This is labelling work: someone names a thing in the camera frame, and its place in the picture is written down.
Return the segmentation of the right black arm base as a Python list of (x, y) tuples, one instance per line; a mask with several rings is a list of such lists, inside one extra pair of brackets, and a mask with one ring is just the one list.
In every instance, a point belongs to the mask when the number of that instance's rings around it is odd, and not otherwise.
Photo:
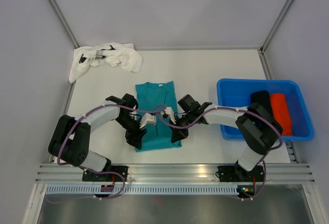
[(222, 165), (217, 167), (216, 177), (220, 182), (262, 182), (265, 177), (261, 165), (255, 166), (251, 171), (246, 171), (238, 164)]

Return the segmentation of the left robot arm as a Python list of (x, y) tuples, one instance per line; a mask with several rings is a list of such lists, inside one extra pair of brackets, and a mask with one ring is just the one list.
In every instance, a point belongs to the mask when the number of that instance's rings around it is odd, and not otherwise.
[(96, 177), (106, 181), (112, 176), (111, 161), (89, 149), (90, 135), (110, 121), (116, 121), (125, 129), (126, 142), (134, 148), (142, 148), (142, 138), (147, 133), (140, 127), (141, 119), (131, 113), (138, 108), (134, 96), (123, 98), (110, 96), (91, 111), (79, 117), (63, 115), (58, 120), (48, 152), (64, 164), (94, 171)]

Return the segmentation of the teal t-shirt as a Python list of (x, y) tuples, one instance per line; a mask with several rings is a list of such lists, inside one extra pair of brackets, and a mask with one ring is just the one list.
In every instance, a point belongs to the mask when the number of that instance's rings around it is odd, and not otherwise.
[[(152, 110), (164, 104), (171, 107), (174, 112), (178, 111), (174, 82), (146, 82), (136, 85), (135, 88), (140, 110)], [(145, 128), (147, 133), (142, 138), (141, 149), (135, 149), (136, 152), (182, 147), (180, 140), (171, 142), (172, 131), (161, 121), (157, 120), (155, 125), (147, 125)]]

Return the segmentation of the rolled black t-shirt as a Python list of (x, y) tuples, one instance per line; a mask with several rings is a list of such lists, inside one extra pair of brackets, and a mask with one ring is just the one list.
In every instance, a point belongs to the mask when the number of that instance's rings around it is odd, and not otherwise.
[(254, 92), (250, 95), (251, 103), (258, 103), (264, 107), (270, 114), (272, 114), (272, 107), (270, 102), (270, 94), (266, 90)]

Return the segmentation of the right aluminium frame post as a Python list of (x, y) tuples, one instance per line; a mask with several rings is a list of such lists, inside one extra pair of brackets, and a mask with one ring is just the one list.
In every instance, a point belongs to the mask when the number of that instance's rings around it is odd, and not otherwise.
[(284, 21), (285, 17), (287, 16), (290, 8), (292, 7), (295, 0), (286, 0), (282, 9), (280, 10), (279, 15), (277, 16), (273, 26), (271, 27), (264, 43), (260, 47), (261, 54), (264, 54), (266, 49), (268, 48), (270, 42), (272, 41), (273, 37), (277, 33), (279, 27), (281, 26), (282, 22)]

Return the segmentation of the blue plastic bin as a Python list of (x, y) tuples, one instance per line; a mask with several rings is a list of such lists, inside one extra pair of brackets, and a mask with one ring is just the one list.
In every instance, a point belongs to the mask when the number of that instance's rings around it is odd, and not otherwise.
[(292, 121), (293, 135), (285, 141), (310, 141), (313, 125), (298, 84), (290, 80), (221, 79), (216, 84), (218, 104), (242, 107), (251, 104), (251, 94), (266, 90), (270, 94), (284, 94)]

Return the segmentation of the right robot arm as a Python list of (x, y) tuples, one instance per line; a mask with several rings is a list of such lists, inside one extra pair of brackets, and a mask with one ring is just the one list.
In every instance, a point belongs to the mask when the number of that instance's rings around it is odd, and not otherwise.
[(240, 180), (247, 180), (253, 169), (272, 150), (277, 140), (282, 140), (283, 128), (261, 104), (252, 103), (248, 107), (219, 106), (211, 102), (199, 104), (190, 95), (178, 101), (183, 109), (177, 115), (166, 108), (172, 130), (172, 142), (188, 137), (188, 129), (195, 124), (219, 124), (240, 131), (247, 147), (234, 165), (234, 173)]

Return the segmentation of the aluminium mounting rail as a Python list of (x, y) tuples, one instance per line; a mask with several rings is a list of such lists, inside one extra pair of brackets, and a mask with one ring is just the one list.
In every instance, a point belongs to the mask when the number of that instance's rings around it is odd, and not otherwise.
[[(266, 163), (267, 184), (314, 184), (306, 163)], [(216, 184), (216, 164), (129, 164), (129, 184)], [(41, 164), (35, 183), (81, 183), (83, 171), (72, 166)]]

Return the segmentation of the left aluminium frame post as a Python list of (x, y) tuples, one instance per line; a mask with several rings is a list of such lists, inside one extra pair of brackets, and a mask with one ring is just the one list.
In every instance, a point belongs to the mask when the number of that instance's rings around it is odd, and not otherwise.
[(70, 43), (72, 44), (74, 49), (79, 48), (80, 45), (79, 45), (71, 27), (69, 26), (69, 23), (67, 22), (63, 12), (61, 11), (61, 8), (58, 5), (57, 1), (56, 0), (47, 0), (47, 2), (49, 3), (52, 11), (54, 12), (59, 23), (61, 24), (61, 27), (62, 27), (64, 33), (66, 34), (68, 40), (70, 41)]

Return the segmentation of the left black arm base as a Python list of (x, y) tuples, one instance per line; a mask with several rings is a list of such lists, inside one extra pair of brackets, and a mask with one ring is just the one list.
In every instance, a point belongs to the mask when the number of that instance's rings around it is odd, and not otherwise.
[(83, 173), (83, 182), (123, 182), (126, 181), (128, 176), (128, 166), (125, 165), (112, 165), (107, 167), (102, 172), (87, 170)]

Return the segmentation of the white t-shirt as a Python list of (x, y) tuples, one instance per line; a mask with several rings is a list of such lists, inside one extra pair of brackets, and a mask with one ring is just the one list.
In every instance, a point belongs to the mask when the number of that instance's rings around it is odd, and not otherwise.
[(83, 46), (74, 50), (74, 57), (69, 73), (69, 83), (74, 83), (90, 67), (103, 63), (111, 67), (119, 65), (122, 69), (139, 73), (143, 66), (143, 57), (135, 50), (134, 44), (107, 43), (97, 46)]

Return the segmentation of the aluminium frame post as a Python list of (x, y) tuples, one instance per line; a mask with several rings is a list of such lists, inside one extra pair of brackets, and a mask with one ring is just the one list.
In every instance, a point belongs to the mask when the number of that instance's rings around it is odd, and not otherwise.
[(61, 24), (61, 27), (62, 27), (64, 33), (66, 34), (68, 40), (70, 41), (70, 43), (72, 44), (74, 49), (79, 48), (80, 45), (79, 45), (71, 27), (69, 26), (69, 23), (67, 22), (63, 12), (61, 11), (61, 8), (58, 5), (57, 1), (56, 0), (47, 0), (47, 2), (49, 3), (52, 11), (54, 12), (59, 23)]
[(290, 8), (292, 7), (295, 0), (286, 0), (282, 9), (280, 10), (279, 15), (277, 16), (273, 26), (271, 27), (264, 43), (260, 47), (261, 54), (264, 54), (266, 49), (268, 48), (270, 42), (272, 41), (273, 37), (277, 33), (279, 27), (281, 26), (282, 22), (284, 21), (285, 17), (287, 16)]

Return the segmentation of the rolled orange t-shirt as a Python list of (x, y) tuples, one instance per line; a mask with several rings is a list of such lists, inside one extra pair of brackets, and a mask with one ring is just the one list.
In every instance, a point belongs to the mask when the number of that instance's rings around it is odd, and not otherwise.
[(270, 103), (275, 120), (282, 126), (282, 136), (293, 135), (293, 124), (284, 94), (270, 95)]

